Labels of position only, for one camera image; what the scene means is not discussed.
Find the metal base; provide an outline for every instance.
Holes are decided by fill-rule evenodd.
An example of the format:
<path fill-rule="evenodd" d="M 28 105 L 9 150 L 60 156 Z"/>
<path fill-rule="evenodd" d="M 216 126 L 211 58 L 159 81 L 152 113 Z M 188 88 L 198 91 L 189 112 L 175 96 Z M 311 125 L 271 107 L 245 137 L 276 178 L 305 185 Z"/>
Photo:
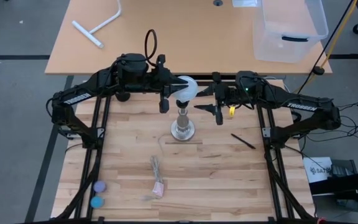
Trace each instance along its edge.
<path fill-rule="evenodd" d="M 177 141 L 189 141 L 194 136 L 195 132 L 196 128 L 191 121 L 189 121 L 189 124 L 184 131 L 181 131 L 178 128 L 176 120 L 171 125 L 171 134 Z"/>

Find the white box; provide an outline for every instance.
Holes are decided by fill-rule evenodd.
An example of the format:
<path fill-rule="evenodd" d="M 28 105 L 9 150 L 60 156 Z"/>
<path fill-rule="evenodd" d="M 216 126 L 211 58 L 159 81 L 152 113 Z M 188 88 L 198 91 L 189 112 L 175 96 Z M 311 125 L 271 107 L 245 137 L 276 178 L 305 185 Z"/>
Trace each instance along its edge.
<path fill-rule="evenodd" d="M 321 0 L 258 0 L 256 10 L 253 43 L 258 60 L 299 62 L 328 35 Z"/>

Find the blue foam ball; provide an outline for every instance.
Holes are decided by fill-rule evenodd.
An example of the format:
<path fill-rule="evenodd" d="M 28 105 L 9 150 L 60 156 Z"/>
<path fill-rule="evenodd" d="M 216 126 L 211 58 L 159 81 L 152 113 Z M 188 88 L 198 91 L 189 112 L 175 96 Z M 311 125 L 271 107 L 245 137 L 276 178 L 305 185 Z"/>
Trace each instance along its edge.
<path fill-rule="evenodd" d="M 103 198 L 99 197 L 99 196 L 95 196 L 91 199 L 91 206 L 92 208 L 100 208 L 103 206 Z"/>

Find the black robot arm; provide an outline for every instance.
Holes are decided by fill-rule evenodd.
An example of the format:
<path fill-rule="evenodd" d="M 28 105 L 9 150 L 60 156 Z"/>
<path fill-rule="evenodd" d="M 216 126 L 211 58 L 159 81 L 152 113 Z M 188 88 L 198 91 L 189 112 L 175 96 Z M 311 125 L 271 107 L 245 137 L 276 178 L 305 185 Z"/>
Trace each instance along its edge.
<path fill-rule="evenodd" d="M 129 93 L 159 93 L 160 112 L 169 110 L 167 98 L 174 92 L 186 88 L 187 81 L 172 75 L 165 68 L 165 56 L 159 55 L 156 64 L 147 72 L 149 65 L 141 54 L 123 54 L 109 67 L 102 69 L 80 85 L 55 93 L 52 102 L 52 123 L 67 126 L 73 134 L 78 134 L 84 148 L 97 149 L 101 145 L 98 129 L 87 127 L 75 116 L 72 105 L 89 98 L 117 95 L 118 100 L 126 101 Z"/>
<path fill-rule="evenodd" d="M 216 123 L 223 124 L 222 106 L 246 106 L 254 109 L 255 104 L 263 108 L 294 108 L 313 112 L 310 118 L 287 127 L 274 127 L 265 130 L 270 143 L 283 148 L 285 142 L 297 134 L 308 133 L 315 129 L 334 130 L 340 127 L 339 110 L 329 98 L 315 98 L 294 93 L 269 84 L 263 77 L 250 71 L 241 71 L 236 75 L 235 87 L 229 87 L 221 81 L 220 74 L 213 73 L 214 83 L 197 96 L 215 96 L 216 105 L 196 105 L 196 108 L 209 111 L 216 116 Z"/>

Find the black cable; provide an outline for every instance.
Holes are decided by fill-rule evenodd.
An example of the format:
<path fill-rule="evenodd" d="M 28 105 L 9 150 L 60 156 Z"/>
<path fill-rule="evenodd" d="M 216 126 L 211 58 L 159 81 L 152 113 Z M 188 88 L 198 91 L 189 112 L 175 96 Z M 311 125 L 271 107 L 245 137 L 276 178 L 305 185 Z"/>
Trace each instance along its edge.
<path fill-rule="evenodd" d="M 265 157 L 266 161 L 268 161 L 268 162 L 274 162 L 274 161 L 277 159 L 277 155 L 276 155 L 276 157 L 275 157 L 274 159 L 272 159 L 271 161 L 267 158 L 267 155 L 266 155 L 266 154 L 264 155 L 264 157 Z"/>
<path fill-rule="evenodd" d="M 336 107 L 345 107 L 345 106 L 354 106 L 354 105 L 358 105 L 358 102 L 350 103 L 348 105 L 336 106 Z"/>
<path fill-rule="evenodd" d="M 65 154 L 67 153 L 67 151 L 68 151 L 69 149 L 74 148 L 75 146 L 80 146 L 80 145 L 82 145 L 82 143 L 78 143 L 78 144 L 75 144 L 75 145 L 72 145 L 72 146 L 68 147 L 68 148 L 66 149 L 66 151 L 65 151 Z"/>
<path fill-rule="evenodd" d="M 153 46 L 153 51 L 152 51 L 152 54 L 151 55 L 148 55 L 147 53 L 147 43 L 149 41 L 149 36 L 150 34 L 153 34 L 153 39 L 154 39 L 154 46 Z M 149 64 L 151 64 L 152 66 L 156 67 L 157 65 L 153 62 L 150 61 L 150 59 L 155 55 L 157 51 L 157 33 L 155 32 L 155 30 L 153 29 L 149 29 L 146 33 L 146 37 L 144 39 L 144 55 L 145 55 L 145 59 L 142 59 L 142 60 L 128 60 L 128 59 L 125 59 L 125 61 L 127 62 L 144 62 L 144 61 L 147 61 Z M 107 84 L 107 81 L 109 80 L 109 77 L 111 76 L 112 74 L 112 69 L 116 66 L 116 64 L 118 64 L 118 62 L 120 62 L 122 60 L 122 58 L 120 59 L 117 59 L 115 60 L 112 65 L 111 65 L 111 69 L 110 69 L 110 72 L 109 72 L 109 75 L 107 76 L 106 80 L 104 81 L 104 86 L 106 86 Z"/>
<path fill-rule="evenodd" d="M 342 133 L 347 133 L 349 134 L 347 131 L 340 131 L 340 130 L 334 130 L 335 132 L 342 132 Z M 355 134 L 351 134 L 351 135 L 345 135 L 345 136 L 340 136 L 340 137 L 336 137 L 336 138 L 330 138 L 330 139 L 323 139 L 323 140 L 315 140 L 315 139 L 311 139 L 309 136 L 307 136 L 307 138 L 310 141 L 314 141 L 314 142 L 324 142 L 324 141 L 330 141 L 330 140 L 335 140 L 335 139 L 341 139 L 341 138 L 346 138 L 346 137 L 356 137 L 358 138 L 358 136 L 356 136 Z"/>
<path fill-rule="evenodd" d="M 336 218 L 339 218 L 339 217 L 341 217 L 341 216 L 343 216 L 343 215 L 346 215 L 346 214 L 348 214 L 348 213 L 351 213 L 351 212 L 358 212 L 357 210 L 350 210 L 350 211 L 346 211 L 346 212 L 344 212 L 344 213 L 341 213 L 341 214 L 339 214 L 339 215 L 337 215 L 337 216 L 335 216 L 335 217 L 332 217 L 332 218 L 327 218 L 327 220 L 328 221 L 330 221 L 330 220 L 335 220 Z"/>
<path fill-rule="evenodd" d="M 331 130 L 331 131 L 323 131 L 322 133 L 308 133 L 308 134 L 326 134 L 326 133 L 331 133 L 331 132 L 342 132 L 342 133 L 350 134 L 351 131 L 355 131 L 355 128 L 358 128 L 358 126 L 353 127 L 350 131 Z"/>
<path fill-rule="evenodd" d="M 315 204 L 315 202 L 313 201 L 313 205 L 314 205 L 314 217 L 317 218 L 317 205 Z"/>
<path fill-rule="evenodd" d="M 354 120 L 353 120 L 352 118 L 350 118 L 350 117 L 348 117 L 348 116 L 344 116 L 344 115 L 341 115 L 341 117 L 342 117 L 342 118 L 347 118 L 347 119 L 351 120 L 351 121 L 353 122 L 354 126 L 348 126 L 348 125 L 343 124 L 343 123 L 341 123 L 341 125 L 343 125 L 343 126 L 345 126 L 345 127 L 348 127 L 348 128 L 354 128 L 354 127 L 357 126 L 357 125 L 356 125 L 356 122 L 354 122 Z"/>
<path fill-rule="evenodd" d="M 240 86 L 241 86 L 241 88 L 244 90 L 244 93 L 246 93 L 246 95 L 247 95 L 247 100 L 249 101 L 249 104 L 250 104 L 251 106 L 248 106 L 248 105 L 246 105 L 246 104 L 243 104 L 243 105 L 244 105 L 246 108 L 250 109 L 250 110 L 254 110 L 254 109 L 255 109 L 254 103 L 252 102 L 251 97 L 249 96 L 247 89 L 246 89 L 246 88 L 244 87 L 244 85 L 242 84 L 242 81 L 241 81 L 242 78 L 245 78 L 245 77 L 241 77 L 241 78 L 240 78 L 240 80 L 239 80 Z"/>
<path fill-rule="evenodd" d="M 148 40 L 149 40 L 149 35 L 150 35 L 150 33 L 153 33 L 154 47 L 153 47 L 152 54 L 151 54 L 150 56 L 148 56 L 148 55 L 147 55 L 147 42 L 148 42 Z M 149 31 L 147 31 L 147 33 L 146 33 L 146 38 L 145 38 L 145 40 L 144 40 L 144 55 L 146 56 L 146 61 L 147 61 L 149 64 L 153 65 L 153 66 L 157 66 L 157 65 L 156 65 L 155 63 L 152 63 L 152 62 L 150 61 L 150 59 L 155 55 L 156 51 L 157 51 L 157 34 L 155 33 L 155 30 L 150 29 Z"/>
<path fill-rule="evenodd" d="M 260 79 L 263 80 L 266 83 L 267 87 L 270 89 L 270 92 L 272 93 L 273 98 L 274 98 L 274 105 L 277 107 L 276 94 L 273 91 L 272 85 L 266 79 L 264 79 L 262 77 Z"/>
<path fill-rule="evenodd" d="M 325 170 L 325 171 L 328 172 L 328 170 L 327 170 L 326 168 L 322 167 L 320 164 L 318 164 L 314 159 L 312 159 L 310 156 L 306 155 L 304 152 L 301 152 L 301 151 L 299 151 L 299 150 L 297 150 L 297 149 L 294 149 L 294 148 L 292 148 L 292 147 L 290 147 L 290 146 L 287 146 L 287 145 L 284 145 L 284 146 L 287 147 L 287 148 L 289 148 L 289 149 L 291 149 L 291 150 L 294 150 L 294 151 L 296 151 L 297 153 L 301 154 L 302 156 L 304 156 L 304 157 L 310 159 L 310 160 L 313 161 L 315 164 L 317 164 L 318 166 L 320 166 L 323 170 Z"/>
<path fill-rule="evenodd" d="M 301 152 L 303 152 L 303 150 L 305 149 L 305 147 L 306 147 L 306 138 L 305 138 L 305 140 L 303 141 L 303 146 L 302 146 L 302 148 L 301 148 Z"/>
<path fill-rule="evenodd" d="M 323 51 L 321 51 L 320 56 L 317 58 L 316 63 L 314 63 L 313 68 L 315 68 L 315 66 L 317 65 L 317 63 L 320 61 L 321 56 L 323 56 L 323 54 L 325 53 L 325 51 L 326 51 L 326 49 L 327 49 L 329 43 L 331 42 L 331 39 L 334 37 L 334 34 L 335 34 L 336 31 L 338 30 L 339 25 L 341 25 L 342 20 L 345 18 L 345 15 L 347 14 L 347 11 L 348 11 L 349 8 L 351 7 L 353 1 L 354 1 L 354 0 L 350 0 L 349 4 L 347 5 L 345 12 L 343 13 L 343 15 L 342 15 L 341 19 L 339 20 L 338 24 L 336 24 L 336 27 L 335 27 L 333 33 L 332 33 L 331 36 L 329 37 L 329 39 L 328 39 L 328 41 L 327 41 L 327 44 L 324 46 Z M 313 73 L 313 69 L 310 71 L 310 73 L 309 73 L 308 77 L 306 78 L 305 82 L 302 84 L 301 88 L 298 90 L 298 94 L 302 91 L 303 87 L 305 87 L 305 85 L 308 83 L 308 81 L 309 81 L 310 76 L 311 76 L 312 73 Z"/>
<path fill-rule="evenodd" d="M 47 113 L 49 114 L 49 116 L 52 118 L 52 114 L 50 113 L 50 111 L 49 111 L 49 102 L 51 102 L 53 100 L 53 98 L 51 98 L 51 99 L 49 99 L 49 100 L 47 100 L 47 104 L 45 105 L 45 107 L 46 107 L 46 109 L 47 109 Z"/>
<path fill-rule="evenodd" d="M 346 110 L 346 109 L 351 108 L 351 107 L 356 106 L 356 105 L 357 105 L 357 104 L 345 106 L 345 107 L 339 109 L 339 111 Z"/>

